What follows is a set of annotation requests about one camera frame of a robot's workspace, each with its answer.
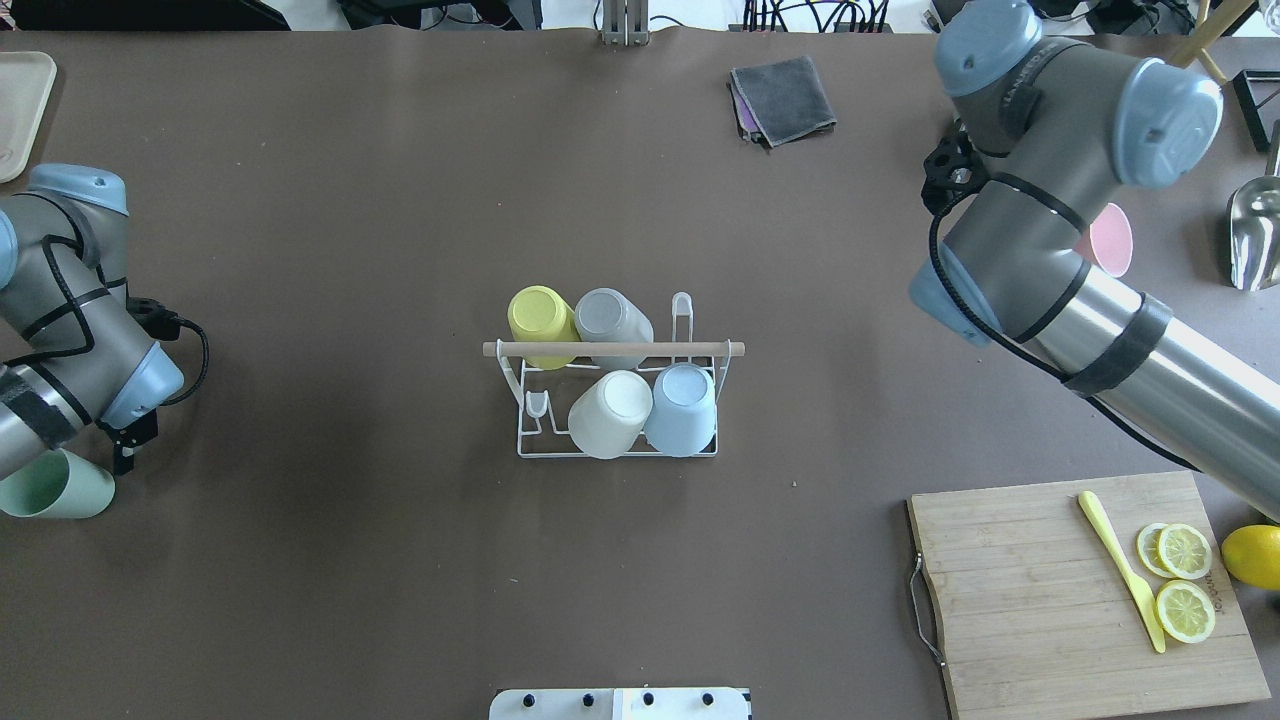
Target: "knife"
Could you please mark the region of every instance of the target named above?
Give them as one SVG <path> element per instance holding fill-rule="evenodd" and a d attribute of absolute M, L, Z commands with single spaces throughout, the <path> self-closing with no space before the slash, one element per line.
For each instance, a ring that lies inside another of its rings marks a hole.
<path fill-rule="evenodd" d="M 1084 491 L 1078 500 L 1080 509 L 1084 510 L 1084 516 L 1093 525 L 1093 532 L 1098 533 L 1098 538 L 1102 539 L 1111 560 L 1120 569 L 1124 583 L 1129 585 L 1129 594 L 1138 605 L 1138 614 L 1142 615 L 1142 624 L 1147 626 L 1147 634 L 1151 635 L 1152 647 L 1156 648 L 1156 652 L 1165 652 L 1165 628 L 1156 618 L 1156 596 L 1151 593 L 1151 585 L 1129 566 L 1129 559 L 1120 550 L 1120 541 L 1116 539 L 1116 532 L 1111 528 L 1111 520 L 1107 518 L 1107 511 L 1102 509 L 1098 496 L 1093 495 L 1093 491 Z"/>

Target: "rack handle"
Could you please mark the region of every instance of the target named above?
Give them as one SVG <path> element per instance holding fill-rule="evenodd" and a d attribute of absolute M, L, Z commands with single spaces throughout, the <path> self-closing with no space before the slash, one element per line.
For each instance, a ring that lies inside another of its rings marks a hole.
<path fill-rule="evenodd" d="M 485 357 L 498 357 L 498 343 L 484 343 Z M 672 357 L 686 355 L 695 357 L 741 357 L 746 355 L 744 342 L 503 342 L 503 357 L 550 356 L 550 357 L 625 357 L 644 355 L 648 357 Z"/>

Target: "whole lemon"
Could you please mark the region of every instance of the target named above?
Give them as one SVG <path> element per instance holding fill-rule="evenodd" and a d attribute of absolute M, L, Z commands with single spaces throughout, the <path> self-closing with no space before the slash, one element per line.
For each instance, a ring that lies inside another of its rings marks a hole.
<path fill-rule="evenodd" d="M 1280 591 L 1280 528 L 1245 525 L 1226 536 L 1222 565 L 1242 583 Z"/>

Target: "pink cup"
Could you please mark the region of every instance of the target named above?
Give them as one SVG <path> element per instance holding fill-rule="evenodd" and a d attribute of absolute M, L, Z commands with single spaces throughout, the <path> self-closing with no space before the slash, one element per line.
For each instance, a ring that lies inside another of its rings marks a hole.
<path fill-rule="evenodd" d="M 1115 202 L 1108 202 L 1080 237 L 1075 251 L 1112 278 L 1129 272 L 1129 263 L 1133 261 L 1133 229 L 1124 210 Z"/>

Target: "white tray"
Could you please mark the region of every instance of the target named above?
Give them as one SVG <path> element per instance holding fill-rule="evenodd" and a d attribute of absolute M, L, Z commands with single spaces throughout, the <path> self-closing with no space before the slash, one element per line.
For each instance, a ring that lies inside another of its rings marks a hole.
<path fill-rule="evenodd" d="M 0 53 L 0 182 L 26 169 L 56 74 L 44 53 Z"/>

